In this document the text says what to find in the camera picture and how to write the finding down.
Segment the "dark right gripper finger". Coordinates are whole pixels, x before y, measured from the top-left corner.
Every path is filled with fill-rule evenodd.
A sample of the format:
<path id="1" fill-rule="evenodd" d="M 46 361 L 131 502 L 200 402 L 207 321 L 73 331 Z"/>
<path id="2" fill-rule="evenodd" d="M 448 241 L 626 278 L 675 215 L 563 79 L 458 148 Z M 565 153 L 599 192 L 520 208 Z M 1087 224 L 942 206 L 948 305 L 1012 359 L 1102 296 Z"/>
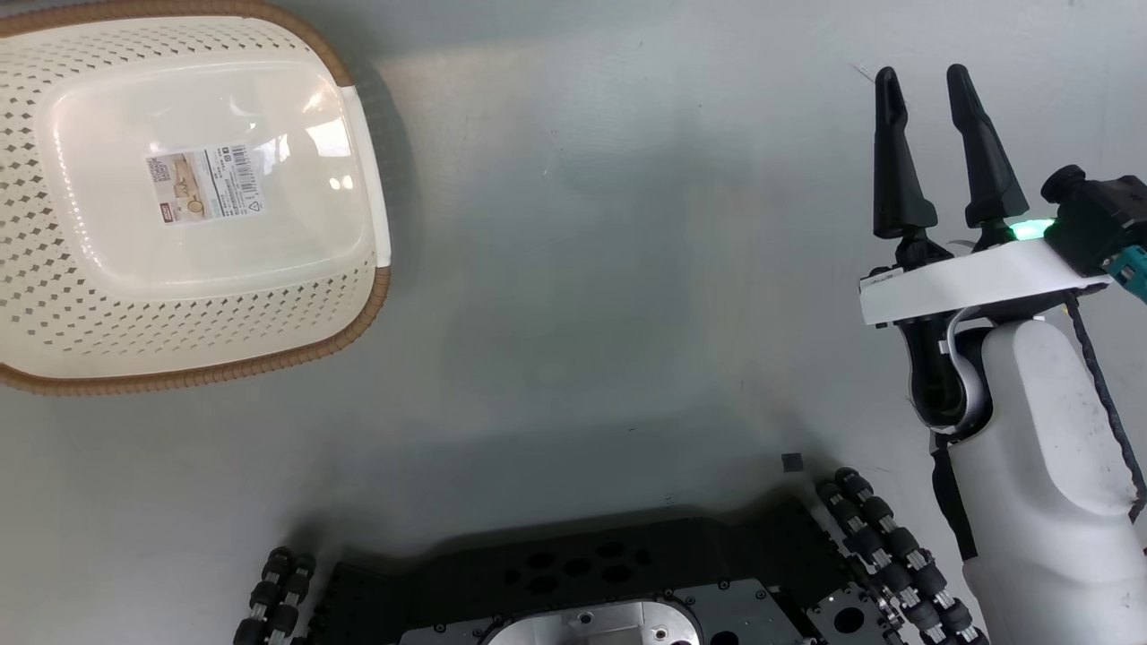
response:
<path id="1" fill-rule="evenodd" d="M 962 135 L 970 184 L 970 204 L 963 208 L 963 220 L 968 228 L 980 231 L 975 246 L 1008 244 L 1016 234 L 1007 220 L 1027 215 L 1029 202 L 993 122 L 980 102 L 970 71 L 959 63 L 950 65 L 946 84 L 952 122 Z"/>
<path id="2" fill-rule="evenodd" d="M 884 67 L 874 78 L 873 232 L 876 238 L 900 242 L 894 252 L 897 269 L 915 270 L 950 261 L 951 252 L 928 238 L 937 212 L 918 180 L 906 138 L 907 121 L 900 79 L 892 67 Z"/>

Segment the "black omni wheel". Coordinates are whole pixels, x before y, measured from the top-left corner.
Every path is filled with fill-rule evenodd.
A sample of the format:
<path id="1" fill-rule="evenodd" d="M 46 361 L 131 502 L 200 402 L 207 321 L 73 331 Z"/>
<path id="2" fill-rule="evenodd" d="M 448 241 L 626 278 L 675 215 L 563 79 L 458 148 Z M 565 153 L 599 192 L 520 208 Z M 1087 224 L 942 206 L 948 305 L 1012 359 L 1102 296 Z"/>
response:
<path id="1" fill-rule="evenodd" d="M 950 591 L 934 555 L 859 472 L 837 469 L 816 483 L 816 495 L 894 627 L 912 625 L 923 645 L 990 645 L 970 609 Z"/>
<path id="2" fill-rule="evenodd" d="M 312 645 L 307 634 L 296 629 L 315 569 L 313 555 L 274 547 L 249 595 L 249 612 L 237 624 L 232 645 Z"/>

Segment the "left black omni wheel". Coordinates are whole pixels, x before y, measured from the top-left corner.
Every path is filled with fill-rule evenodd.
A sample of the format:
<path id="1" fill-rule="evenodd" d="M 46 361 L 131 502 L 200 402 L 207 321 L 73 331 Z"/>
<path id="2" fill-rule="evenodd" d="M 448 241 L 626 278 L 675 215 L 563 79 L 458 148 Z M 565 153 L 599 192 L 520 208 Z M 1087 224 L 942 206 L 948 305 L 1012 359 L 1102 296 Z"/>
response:
<path id="1" fill-rule="evenodd" d="M 274 547 L 249 595 L 249 612 L 237 624 L 232 645 L 312 645 L 307 634 L 296 629 L 315 569 L 313 555 Z"/>

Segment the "right black omni wheel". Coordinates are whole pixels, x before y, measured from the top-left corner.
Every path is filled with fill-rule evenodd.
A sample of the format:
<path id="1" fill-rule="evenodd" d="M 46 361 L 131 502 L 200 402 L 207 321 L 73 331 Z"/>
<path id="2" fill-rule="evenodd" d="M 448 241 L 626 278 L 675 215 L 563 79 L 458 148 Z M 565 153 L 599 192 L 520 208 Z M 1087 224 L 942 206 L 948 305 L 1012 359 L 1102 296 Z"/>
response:
<path id="1" fill-rule="evenodd" d="M 950 591 L 934 555 L 859 472 L 837 469 L 816 483 L 816 495 L 894 627 L 912 625 L 923 645 L 990 645 L 970 609 Z"/>

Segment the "basket product label sticker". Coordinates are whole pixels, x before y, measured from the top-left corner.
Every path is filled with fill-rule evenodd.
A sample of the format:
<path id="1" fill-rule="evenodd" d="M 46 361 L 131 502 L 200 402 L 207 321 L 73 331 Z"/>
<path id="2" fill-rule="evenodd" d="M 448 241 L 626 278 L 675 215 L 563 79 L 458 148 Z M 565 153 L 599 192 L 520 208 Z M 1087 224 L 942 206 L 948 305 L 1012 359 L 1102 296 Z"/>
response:
<path id="1" fill-rule="evenodd" d="M 165 225 L 262 215 L 267 205 L 245 143 L 167 151 L 146 158 Z"/>

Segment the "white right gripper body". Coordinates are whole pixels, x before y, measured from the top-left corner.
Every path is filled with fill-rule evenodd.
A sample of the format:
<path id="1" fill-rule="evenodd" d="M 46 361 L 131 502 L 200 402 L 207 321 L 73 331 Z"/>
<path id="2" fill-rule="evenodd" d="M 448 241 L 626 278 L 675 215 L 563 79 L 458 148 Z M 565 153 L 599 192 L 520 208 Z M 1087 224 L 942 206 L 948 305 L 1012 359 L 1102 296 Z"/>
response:
<path id="1" fill-rule="evenodd" d="M 1021 240 L 865 278 L 859 302 L 865 324 L 881 325 L 1111 281 L 1106 273 L 1080 275 L 1044 240 Z"/>

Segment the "cream laundry basket brown rim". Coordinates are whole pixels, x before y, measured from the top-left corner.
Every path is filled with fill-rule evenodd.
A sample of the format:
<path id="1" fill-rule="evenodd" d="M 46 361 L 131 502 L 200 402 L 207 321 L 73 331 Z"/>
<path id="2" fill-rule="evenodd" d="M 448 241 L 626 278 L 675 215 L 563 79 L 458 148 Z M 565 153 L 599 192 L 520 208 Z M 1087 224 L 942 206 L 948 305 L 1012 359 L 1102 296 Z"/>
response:
<path id="1" fill-rule="evenodd" d="M 146 158 L 245 143 L 262 215 L 165 225 Z M 0 384 L 169 391 L 356 342 L 391 280 L 356 77 L 265 0 L 0 17 Z"/>

